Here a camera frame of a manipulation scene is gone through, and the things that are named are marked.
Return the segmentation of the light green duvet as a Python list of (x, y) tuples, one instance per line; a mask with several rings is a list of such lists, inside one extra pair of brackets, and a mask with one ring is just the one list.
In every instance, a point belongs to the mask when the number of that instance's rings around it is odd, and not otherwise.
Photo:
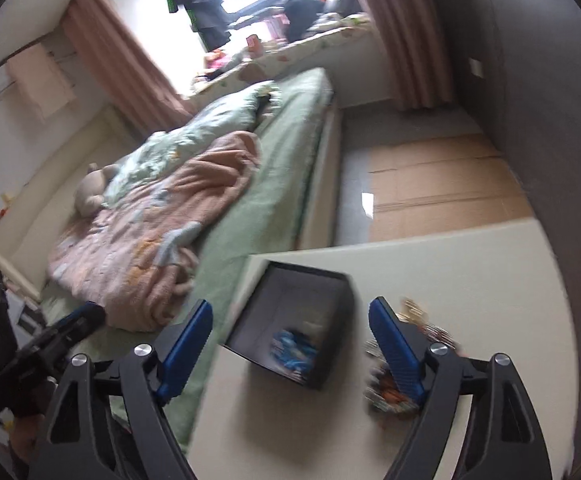
[(258, 82), (215, 100), (183, 127), (154, 132), (119, 160), (119, 171), (104, 193), (104, 206), (115, 207), (134, 188), (167, 177), (225, 134), (255, 131), (271, 120), (282, 104), (278, 84), (272, 80)]

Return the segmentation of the pink curtain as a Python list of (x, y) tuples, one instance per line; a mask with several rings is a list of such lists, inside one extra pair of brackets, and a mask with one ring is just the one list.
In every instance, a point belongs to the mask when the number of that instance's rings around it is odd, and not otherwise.
[(190, 101), (149, 58), (112, 0), (70, 0), (60, 24), (112, 104), (138, 130), (170, 131), (194, 117)]
[(374, 23), (399, 110), (454, 101), (447, 46), (433, 0), (360, 0)]

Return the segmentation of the pink fleece blanket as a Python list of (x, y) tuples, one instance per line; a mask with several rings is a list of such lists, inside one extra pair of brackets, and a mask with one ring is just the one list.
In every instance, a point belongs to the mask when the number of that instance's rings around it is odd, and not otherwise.
[(220, 136), (166, 176), (69, 226), (48, 258), (48, 276), (104, 307), (115, 328), (168, 325), (193, 288), (194, 243), (245, 192), (259, 158), (255, 133)]

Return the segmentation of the white wall outlet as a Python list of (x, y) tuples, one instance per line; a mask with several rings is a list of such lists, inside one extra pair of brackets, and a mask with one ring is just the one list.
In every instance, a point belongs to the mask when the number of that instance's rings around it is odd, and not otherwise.
[(480, 61), (476, 60), (476, 58), (469, 58), (468, 62), (469, 62), (470, 71), (473, 74), (473, 76), (480, 78), (480, 79), (483, 79), (484, 72), (483, 72), (482, 63)]

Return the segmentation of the hanging pink towel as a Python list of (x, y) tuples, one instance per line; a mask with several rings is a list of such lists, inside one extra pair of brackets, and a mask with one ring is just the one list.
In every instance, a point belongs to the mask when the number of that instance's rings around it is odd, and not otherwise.
[(33, 44), (9, 58), (6, 68), (42, 122), (77, 99), (69, 80), (42, 44)]

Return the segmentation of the left pink curtain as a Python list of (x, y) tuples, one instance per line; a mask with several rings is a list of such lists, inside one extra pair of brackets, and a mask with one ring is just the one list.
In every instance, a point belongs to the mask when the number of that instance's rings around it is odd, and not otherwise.
[(60, 24), (112, 104), (138, 130), (170, 131), (194, 117), (190, 101), (149, 58), (112, 0), (70, 0)]

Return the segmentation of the patterned window seat cover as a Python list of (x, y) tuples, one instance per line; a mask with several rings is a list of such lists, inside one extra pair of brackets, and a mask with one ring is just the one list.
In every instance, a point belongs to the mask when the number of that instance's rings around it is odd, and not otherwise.
[(370, 32), (371, 18), (364, 12), (345, 18), (337, 13), (326, 13), (297, 41), (290, 44), (282, 40), (265, 42), (258, 58), (253, 58), (247, 48), (230, 58), (219, 51), (220, 66), (193, 80), (190, 97), (217, 96), (220, 89), (235, 88), (237, 82), (254, 84), (273, 79), (317, 52), (348, 44)]

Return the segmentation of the white ottoman table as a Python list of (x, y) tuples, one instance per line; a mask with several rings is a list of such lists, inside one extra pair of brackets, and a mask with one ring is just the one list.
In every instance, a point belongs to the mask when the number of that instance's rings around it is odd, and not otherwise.
[[(272, 363), (345, 292), (322, 388)], [(579, 394), (569, 304), (537, 220), (251, 257), (188, 460), (202, 479), (559, 479)]]

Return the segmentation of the bed with green sheet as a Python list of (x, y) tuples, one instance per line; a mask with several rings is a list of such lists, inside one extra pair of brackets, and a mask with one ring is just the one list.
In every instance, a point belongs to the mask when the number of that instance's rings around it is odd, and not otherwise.
[[(112, 360), (135, 344), (154, 341), (165, 328), (182, 322), (197, 301), (211, 304), (213, 329), (209, 340), (183, 393), (166, 408), (181, 448), (190, 445), (214, 355), (247, 259), (253, 254), (292, 250), (303, 229), (315, 165), (333, 105), (333, 85), (321, 67), (272, 81), (281, 89), (283, 104), (271, 120), (252, 131), (260, 141), (258, 169), (240, 198), (194, 243), (198, 266), (193, 288), (181, 301), (179, 312), (168, 325), (152, 332), (129, 332), (107, 322), (79, 344), (79, 350), (94, 360)], [(48, 303), (48, 310), (56, 318), (85, 301), (52, 282), (59, 295)]]

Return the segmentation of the dark wall panel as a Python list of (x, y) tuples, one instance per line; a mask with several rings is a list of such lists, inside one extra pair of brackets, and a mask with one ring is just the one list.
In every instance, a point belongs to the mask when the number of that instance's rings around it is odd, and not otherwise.
[[(456, 88), (504, 152), (554, 249), (580, 374), (581, 9), (575, 0), (435, 0)], [(484, 78), (470, 71), (483, 65)]]

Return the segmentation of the right pink curtain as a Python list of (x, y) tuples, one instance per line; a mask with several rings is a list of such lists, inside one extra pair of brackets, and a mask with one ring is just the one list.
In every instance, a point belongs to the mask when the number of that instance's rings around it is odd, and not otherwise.
[(399, 110), (454, 101), (447, 46), (433, 0), (360, 0), (374, 23)]

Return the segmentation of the cream headboard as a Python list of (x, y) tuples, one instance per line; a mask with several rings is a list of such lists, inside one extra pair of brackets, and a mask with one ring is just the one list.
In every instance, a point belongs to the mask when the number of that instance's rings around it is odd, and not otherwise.
[(89, 164), (112, 164), (137, 146), (132, 128), (107, 105), (22, 188), (0, 220), (0, 270), (18, 292), (41, 300), (48, 255), (74, 214), (74, 192)]

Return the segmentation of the black bag on sill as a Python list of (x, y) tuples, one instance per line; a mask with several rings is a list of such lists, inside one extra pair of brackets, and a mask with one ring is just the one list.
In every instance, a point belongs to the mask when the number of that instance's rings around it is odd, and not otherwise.
[(283, 0), (282, 7), (288, 24), (285, 37), (289, 44), (298, 41), (324, 10), (323, 0)]

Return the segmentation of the beige plush toy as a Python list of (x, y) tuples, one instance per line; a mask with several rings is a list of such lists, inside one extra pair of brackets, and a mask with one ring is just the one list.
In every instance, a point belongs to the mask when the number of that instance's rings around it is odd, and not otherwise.
[(105, 190), (119, 170), (117, 164), (104, 167), (89, 164), (88, 172), (74, 193), (74, 208), (82, 218), (92, 218), (102, 209)]

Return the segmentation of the black open jewelry box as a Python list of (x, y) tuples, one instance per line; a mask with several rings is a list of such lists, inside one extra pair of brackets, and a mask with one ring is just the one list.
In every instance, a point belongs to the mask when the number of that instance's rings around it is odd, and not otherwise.
[(353, 321), (347, 275), (269, 261), (224, 347), (304, 388), (319, 390)]

